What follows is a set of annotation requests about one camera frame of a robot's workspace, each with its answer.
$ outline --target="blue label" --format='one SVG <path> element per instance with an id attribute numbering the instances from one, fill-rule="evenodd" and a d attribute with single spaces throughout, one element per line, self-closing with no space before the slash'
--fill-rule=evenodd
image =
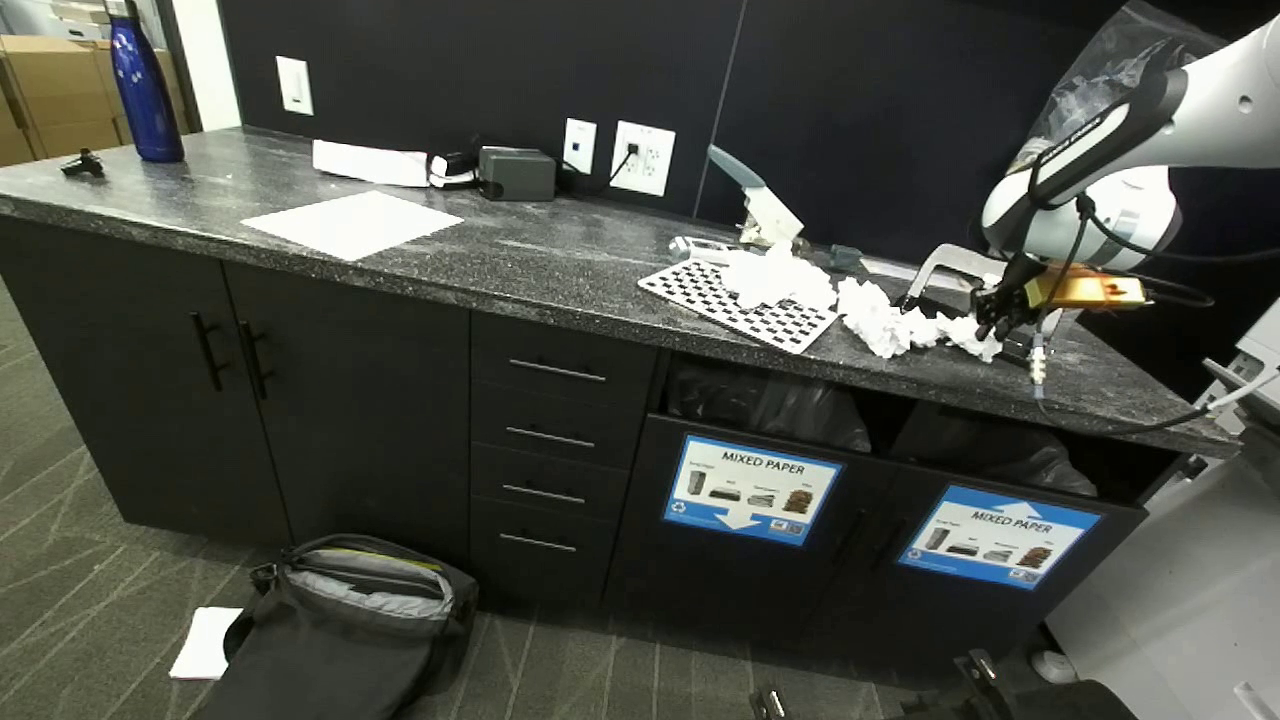
<path id="1" fill-rule="evenodd" d="M 1099 514 L 954 485 L 899 565 L 1033 593 L 1095 522 Z"/>
<path id="2" fill-rule="evenodd" d="M 668 525 L 804 547 L 846 464 L 684 436 Z"/>

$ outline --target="paper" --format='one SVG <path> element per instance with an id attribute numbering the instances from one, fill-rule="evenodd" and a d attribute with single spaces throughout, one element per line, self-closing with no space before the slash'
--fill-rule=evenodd
<path id="1" fill-rule="evenodd" d="M 353 175 L 363 183 L 433 187 L 429 151 L 388 151 L 388 147 L 317 141 L 314 169 L 333 175 Z"/>
<path id="2" fill-rule="evenodd" d="M 305 206 L 293 213 L 251 216 L 244 223 L 358 263 L 383 247 L 436 236 L 459 219 L 383 194 L 359 194 L 343 201 Z"/>
<path id="3" fill-rule="evenodd" d="M 1095 514 L 947 487 L 899 565 L 1033 593 L 1094 528 Z"/>
<path id="4" fill-rule="evenodd" d="M 176 651 L 174 681 L 222 681 L 228 671 L 226 635 L 241 610 L 195 610 L 185 651 Z"/>
<path id="5" fill-rule="evenodd" d="M 690 436 L 663 522 L 802 547 L 841 473 L 821 455 Z"/>
<path id="6" fill-rule="evenodd" d="M 922 309 L 898 309 L 879 284 L 865 280 L 841 280 L 841 311 L 846 329 L 861 338 L 871 356 L 898 359 L 908 356 L 913 350 L 942 350 L 954 345 L 986 365 L 1000 356 L 1000 339 L 981 338 L 977 316 L 925 316 Z"/>

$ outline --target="drawer handle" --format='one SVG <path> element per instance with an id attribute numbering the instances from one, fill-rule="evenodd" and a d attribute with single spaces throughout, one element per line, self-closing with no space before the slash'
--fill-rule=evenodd
<path id="1" fill-rule="evenodd" d="M 520 423 L 510 423 L 510 436 L 528 436 L 528 441 L 570 446 L 570 450 L 597 450 L 597 441 L 537 431 L 537 427 L 520 427 Z"/>
<path id="2" fill-rule="evenodd" d="M 542 365 L 542 359 L 525 359 L 525 356 L 510 356 L 510 365 L 525 368 L 525 373 L 545 373 L 545 378 L 564 378 L 564 380 L 584 380 L 584 383 L 607 383 L 607 378 L 602 378 L 602 373 Z"/>
<path id="3" fill-rule="evenodd" d="M 542 539 L 542 537 L 497 533 L 497 539 L 577 556 L 577 543 L 555 543 L 555 539 Z"/>
<path id="4" fill-rule="evenodd" d="M 553 500 L 553 505 L 577 505 L 577 508 L 587 505 L 584 496 L 545 491 L 545 487 L 528 487 L 528 485 L 506 485 L 506 491 L 513 491 L 513 496 L 532 496 L 532 500 Z"/>

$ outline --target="blue water bottle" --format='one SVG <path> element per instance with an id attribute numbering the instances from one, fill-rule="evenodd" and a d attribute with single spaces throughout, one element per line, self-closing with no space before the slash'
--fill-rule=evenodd
<path id="1" fill-rule="evenodd" d="M 117 74 L 135 155 L 144 155 L 144 163 L 181 163 L 185 145 L 176 136 L 157 52 L 144 28 L 135 23 L 132 0 L 107 0 L 107 15 L 113 15 L 113 74 Z"/>

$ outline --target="drawer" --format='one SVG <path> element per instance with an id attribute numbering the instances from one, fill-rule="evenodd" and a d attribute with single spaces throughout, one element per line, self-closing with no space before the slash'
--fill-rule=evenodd
<path id="1" fill-rule="evenodd" d="M 611 556 L 611 525 L 472 505 L 472 570 L 506 606 L 597 610 Z"/>
<path id="2" fill-rule="evenodd" d="M 478 389 L 472 441 L 553 461 L 628 467 L 642 436 L 637 407 L 581 407 L 537 394 Z"/>
<path id="3" fill-rule="evenodd" d="M 472 450 L 478 505 L 545 508 L 592 522 L 615 522 L 628 473 L 564 464 L 537 454 Z"/>
<path id="4" fill-rule="evenodd" d="M 634 345 L 478 316 L 478 389 L 545 394 L 561 404 L 646 407 L 658 356 Z"/>

